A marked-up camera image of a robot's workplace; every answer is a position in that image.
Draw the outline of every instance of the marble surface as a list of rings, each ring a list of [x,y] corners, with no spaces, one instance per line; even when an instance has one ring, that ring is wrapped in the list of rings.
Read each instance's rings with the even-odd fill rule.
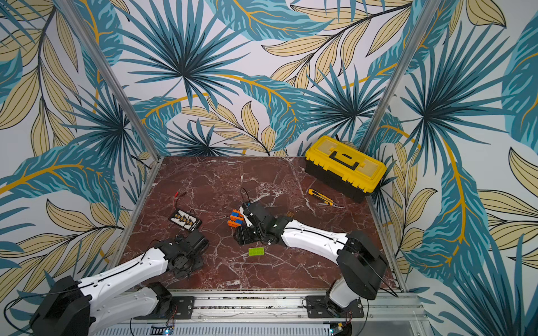
[[[280,245],[266,246],[263,256],[249,256],[249,247],[261,243],[239,246],[227,225],[231,211],[241,204],[239,190],[243,187],[252,201],[261,200],[273,215],[292,211],[298,221],[323,230],[363,230],[381,248],[366,202],[357,204],[306,174],[305,164],[304,158],[166,157],[121,262],[141,254],[153,239],[186,233],[168,220],[174,212],[174,195],[186,191],[178,207],[193,209],[203,221],[200,231],[210,243],[203,256],[204,267],[188,279],[163,274],[148,282],[183,289],[328,288],[341,277],[334,263]],[[327,195],[340,208],[306,194],[309,188]],[[385,279],[394,287],[389,270]]]

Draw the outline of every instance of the tropical leaf wallpaper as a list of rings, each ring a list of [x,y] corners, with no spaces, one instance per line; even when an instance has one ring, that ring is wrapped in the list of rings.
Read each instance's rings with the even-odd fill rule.
[[[360,144],[426,1],[75,5],[162,155],[295,156]],[[441,0],[367,149],[387,166],[382,234],[439,335],[538,330],[537,11]],[[0,0],[0,34],[7,302],[104,269],[154,162],[52,1]],[[36,304],[8,313],[28,328]]]
[[[538,3],[447,5],[368,147],[372,203],[435,334],[537,335]]]
[[[108,0],[75,3],[113,65],[122,14]],[[0,28],[3,308],[54,279],[105,269],[153,160],[53,2],[2,0]],[[40,300],[7,314],[27,330]],[[2,334],[20,334],[2,324]]]

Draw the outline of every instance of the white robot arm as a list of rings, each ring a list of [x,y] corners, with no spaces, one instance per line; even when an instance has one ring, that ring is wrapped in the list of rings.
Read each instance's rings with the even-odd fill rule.
[[[343,276],[329,289],[328,299],[340,309],[358,297],[376,297],[388,261],[364,233],[328,232],[290,217],[274,217],[259,202],[243,203],[239,211],[246,223],[237,227],[234,234],[240,245],[256,240],[268,245],[282,244],[302,248],[337,264]]]
[[[88,336],[133,317],[171,313],[172,295],[159,282],[129,295],[135,285],[172,271],[178,278],[203,266],[207,239],[194,230],[158,242],[144,254],[113,269],[74,281],[56,282],[30,320],[36,336]]]

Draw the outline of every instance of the yellow toolbox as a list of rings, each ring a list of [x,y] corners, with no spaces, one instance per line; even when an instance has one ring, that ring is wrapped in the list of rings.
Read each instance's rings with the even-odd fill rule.
[[[385,165],[326,135],[306,151],[306,172],[361,202],[387,171]]]

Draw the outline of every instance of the black cable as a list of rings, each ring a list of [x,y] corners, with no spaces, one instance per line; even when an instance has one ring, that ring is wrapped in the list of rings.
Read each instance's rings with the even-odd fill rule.
[[[321,234],[321,233],[319,233],[319,232],[310,231],[310,230],[304,230],[304,229],[297,228],[297,227],[287,227],[287,228],[284,229],[284,231],[286,231],[286,230],[299,230],[299,231],[304,231],[304,232],[314,233],[314,234],[320,235],[320,236],[322,236],[322,237],[325,237],[325,238],[327,238],[327,239],[330,239],[330,240],[332,240],[332,241],[334,241],[334,242],[340,243],[340,244],[344,245],[344,247],[346,246],[345,243],[343,243],[343,242],[341,242],[341,241],[339,241],[339,240],[337,240],[337,239],[333,239],[333,238],[331,238],[331,237],[327,237],[326,235]],[[366,258],[364,258],[364,257],[359,253],[359,251],[357,251],[355,248],[352,248],[351,246],[348,246],[348,247],[351,248],[351,249],[353,249],[353,251],[354,251],[355,253],[357,253],[357,255],[360,256],[360,257],[366,262],[366,264],[368,265],[368,267],[370,267],[370,268],[372,269],[372,271],[373,271],[373,272],[377,275],[377,277],[378,277],[378,278],[379,278],[379,279],[380,279],[380,280],[381,280],[381,281],[382,281],[382,282],[383,282],[383,283],[384,283],[384,284],[391,290],[391,292],[389,292],[388,290],[386,290],[386,289],[384,289],[384,288],[381,288],[381,289],[383,289],[383,290],[384,290],[385,292],[387,292],[387,293],[390,293],[390,294],[391,294],[392,296],[394,296],[394,297],[398,297],[398,294],[396,294],[396,292],[392,290],[392,288],[385,282],[385,280],[383,280],[383,277],[381,277],[381,276],[379,275],[379,273],[377,273],[376,270],[373,269],[373,267],[370,265],[370,263],[368,262],[368,260],[366,260]]]
[[[364,326],[366,325],[366,322],[368,321],[368,315],[370,314],[370,301],[368,299],[365,299],[365,300],[366,300],[366,304],[368,305],[368,309],[366,309],[366,318],[364,319],[363,327],[360,328],[359,332],[355,336],[359,336],[360,333],[363,332]]]

